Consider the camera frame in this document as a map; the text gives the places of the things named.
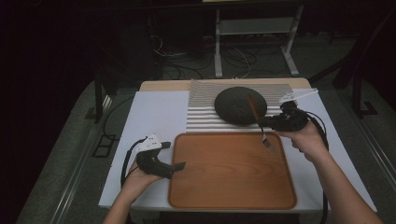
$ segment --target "black round lid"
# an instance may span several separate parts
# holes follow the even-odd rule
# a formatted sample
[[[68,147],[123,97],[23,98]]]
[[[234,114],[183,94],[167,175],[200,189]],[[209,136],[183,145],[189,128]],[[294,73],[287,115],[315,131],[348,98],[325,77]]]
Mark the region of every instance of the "black round lid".
[[[215,110],[227,122],[239,125],[256,123],[254,113],[248,101],[253,98],[259,116],[267,113],[267,103],[258,92],[246,87],[231,87],[219,93],[215,100]]]

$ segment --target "striped cloth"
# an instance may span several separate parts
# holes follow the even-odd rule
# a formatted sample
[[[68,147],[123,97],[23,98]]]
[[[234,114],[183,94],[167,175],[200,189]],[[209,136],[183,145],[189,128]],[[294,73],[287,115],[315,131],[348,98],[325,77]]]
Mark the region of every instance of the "striped cloth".
[[[214,107],[216,97],[220,92],[231,87],[247,87],[259,92],[267,102],[267,116],[281,113],[279,99],[292,92],[289,84],[213,84],[193,80],[188,106],[187,133],[261,131],[257,124],[234,125],[224,121],[216,113]]]

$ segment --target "wooden tray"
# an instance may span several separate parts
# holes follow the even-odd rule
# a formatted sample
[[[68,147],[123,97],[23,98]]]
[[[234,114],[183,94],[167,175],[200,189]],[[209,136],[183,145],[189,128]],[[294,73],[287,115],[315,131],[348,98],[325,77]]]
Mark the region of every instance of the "wooden tray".
[[[175,140],[168,200],[175,208],[291,209],[294,187],[280,138],[266,133],[183,133]]]

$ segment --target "black cable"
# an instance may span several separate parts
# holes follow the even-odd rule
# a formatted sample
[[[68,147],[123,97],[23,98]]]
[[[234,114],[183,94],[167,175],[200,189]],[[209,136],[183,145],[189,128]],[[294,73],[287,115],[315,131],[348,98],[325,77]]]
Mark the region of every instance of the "black cable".
[[[184,76],[184,72],[182,72],[181,70],[180,70],[180,68],[176,68],[177,69],[177,71],[178,71],[178,76],[177,76],[177,78],[176,78],[176,80],[180,80],[180,76],[183,74],[183,76]]]
[[[204,76],[200,72],[198,72],[197,69],[189,68],[189,67],[182,66],[182,65],[179,65],[179,64],[175,64],[175,63],[164,63],[164,64],[168,65],[168,66],[173,66],[173,67],[178,67],[178,68],[184,68],[184,69],[187,69],[187,70],[191,70],[191,71],[195,72],[196,74],[198,74],[200,79],[204,79]]]
[[[130,172],[128,173],[128,175],[125,176],[125,179],[128,178],[128,176],[129,176],[133,171],[135,171],[137,168],[139,168],[139,166],[136,166],[134,169],[132,169],[132,171],[130,171]]]
[[[123,186],[123,184],[125,183],[125,179],[126,177],[131,173],[128,173],[128,175],[126,174],[126,169],[128,166],[128,161],[129,159],[131,159],[131,154],[132,154],[132,150],[134,150],[134,148],[137,146],[137,144],[142,143],[146,140],[146,138],[143,139],[139,139],[137,140],[132,146],[131,148],[129,148],[129,150],[126,152],[125,155],[125,159],[124,159],[124,163],[122,165],[122,170],[121,170],[121,178],[120,178],[120,182],[121,182],[121,186]]]
[[[126,102],[130,101],[130,100],[133,99],[133,98],[134,98],[134,97],[131,96],[131,97],[129,97],[128,99],[122,101],[121,103],[119,103],[118,105],[116,105],[113,109],[111,109],[111,111],[110,111],[110,112],[108,113],[108,115],[106,116],[105,123],[103,124],[102,132],[103,132],[103,136],[104,136],[105,138],[107,138],[108,140],[111,140],[111,141],[120,141],[119,138],[110,137],[110,136],[106,133],[106,124],[107,124],[108,118],[110,117],[110,115],[111,115],[117,108],[119,108],[121,105],[125,104]]]
[[[260,45],[258,46],[258,47],[254,47],[254,49],[256,49],[255,51],[254,51],[254,53],[251,53],[251,52],[249,52],[247,49],[240,49],[239,47],[239,49],[241,50],[241,51],[243,51],[244,53],[246,53],[246,54],[250,54],[250,55],[253,55],[253,56],[255,56],[255,55],[257,55],[257,53],[260,51],[260,50],[262,50],[263,49],[263,47],[264,47],[264,45],[266,45],[266,39],[267,39],[267,37],[268,37],[268,35],[266,35],[265,36],[265,38],[264,38],[264,40],[263,41],[260,41],[261,43],[260,43]],[[236,45],[238,45],[238,46],[241,46],[242,47],[242,45],[241,45],[241,43],[247,43],[248,45],[250,44],[253,44],[253,45],[255,45],[256,44],[256,42],[242,42],[242,41],[236,41]]]
[[[314,113],[306,112],[306,111],[305,111],[305,113],[307,114],[308,118],[312,121],[312,123],[315,125],[315,127],[317,127],[320,137],[322,138],[325,147],[327,148],[327,150],[329,150],[329,142],[326,137],[326,135],[327,135],[326,126],[325,126],[323,120],[318,115],[316,115]],[[311,114],[311,115],[314,115],[315,117],[317,117],[320,120],[320,122],[322,123],[323,128],[320,126],[320,124],[318,123],[318,121],[315,118],[313,118],[312,116],[309,116],[308,114]],[[326,223],[328,213],[329,213],[328,200],[327,200],[326,194],[323,191],[323,213],[322,213],[322,217],[320,219],[319,224]]]
[[[253,52],[253,53],[251,53],[251,52],[249,52],[248,50],[246,50],[246,49],[243,49],[243,48],[239,48],[240,49],[240,51],[241,52],[243,52],[244,54],[247,54],[247,55],[250,55],[250,56],[247,56],[246,58],[247,58],[247,60],[249,59],[249,58],[251,58],[251,57],[253,57],[254,59],[255,59],[255,61],[254,61],[254,63],[256,63],[257,62],[257,56],[258,55],[273,55],[273,54],[275,54],[275,53],[277,53],[277,52],[279,52],[279,50],[280,50],[280,48],[281,48],[281,46],[282,45],[280,45],[279,47],[277,47],[276,48],[276,50],[274,50],[274,51],[272,51],[272,52],[269,52],[269,53],[259,53],[263,48],[264,48],[264,46],[267,44],[267,38],[268,38],[268,35],[266,35],[265,37],[264,37],[264,40],[262,41],[262,43],[260,44],[260,46],[258,47],[258,48],[255,48],[256,50]],[[228,46],[228,47],[231,47],[231,45],[228,45],[228,44],[221,44],[222,46]]]
[[[195,61],[195,60],[198,60],[198,59],[201,59],[201,58],[196,58],[196,59],[194,59],[194,60],[191,60],[191,61],[176,61],[176,62],[174,62],[174,61],[172,61],[172,60],[166,60],[166,62],[167,63],[171,63],[171,64],[176,64],[176,63],[186,63],[186,62],[192,62],[192,61]],[[204,65],[204,66],[202,66],[202,67],[198,67],[198,68],[191,68],[191,69],[194,69],[194,70],[203,70],[203,69],[206,69],[207,67],[209,67],[210,66],[210,64],[212,64],[212,61],[213,61],[213,56],[211,56],[210,57],[210,61],[206,64],[206,65]]]
[[[239,66],[239,65],[236,65],[235,63],[232,63],[230,61],[229,57],[230,56],[228,56],[228,55],[222,55],[221,59],[224,60],[224,62],[228,63],[232,67],[236,67],[236,68],[247,68],[248,67],[248,65],[246,63],[243,63],[245,66]]]
[[[188,52],[186,52],[180,56],[167,55],[164,57],[166,58],[166,61],[172,62],[172,63],[189,63],[189,62],[193,62],[193,61],[202,59],[203,57],[205,57],[206,54],[209,54],[213,51],[214,51],[214,47],[211,46],[211,47],[207,47],[207,49],[204,49],[204,52],[201,55],[198,55],[195,57],[189,56],[190,54]]]
[[[255,63],[257,62],[257,57],[256,57],[255,55],[252,55],[252,54],[249,53],[249,52],[242,52],[241,50],[239,50],[239,51],[240,51],[239,53],[240,53],[240,54],[242,53],[244,56],[245,56],[245,54],[250,54],[250,56],[245,56],[245,58],[244,58],[244,57],[238,57],[238,56],[232,55],[232,54],[230,53],[230,51],[228,51],[227,49],[223,49],[223,50],[221,51],[222,53],[224,53],[224,54],[222,54],[222,55],[223,55],[222,58],[224,58],[224,61],[226,61],[227,63],[229,63],[231,66],[238,67],[238,68],[246,68],[246,67],[248,67],[248,66],[247,66],[247,62],[248,62],[250,65],[255,64]],[[227,57],[230,58],[231,60],[235,61],[236,63],[245,64],[246,66],[238,66],[238,65],[236,65],[236,64],[234,64],[234,63],[231,63],[229,60],[227,60]],[[253,59],[254,59],[253,62],[250,62],[250,61],[248,60],[249,58],[253,58]]]

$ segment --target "human arm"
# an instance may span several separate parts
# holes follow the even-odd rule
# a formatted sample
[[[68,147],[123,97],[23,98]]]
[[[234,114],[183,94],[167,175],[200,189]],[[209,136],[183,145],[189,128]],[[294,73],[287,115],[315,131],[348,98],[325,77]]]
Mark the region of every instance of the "human arm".
[[[125,224],[131,205],[153,182],[161,179],[157,175],[147,175],[137,167],[134,162],[130,168],[130,174],[125,179],[119,195],[108,211],[104,224]]]
[[[353,188],[311,121],[298,132],[277,134],[290,138],[292,145],[314,164],[337,223],[383,223]]]

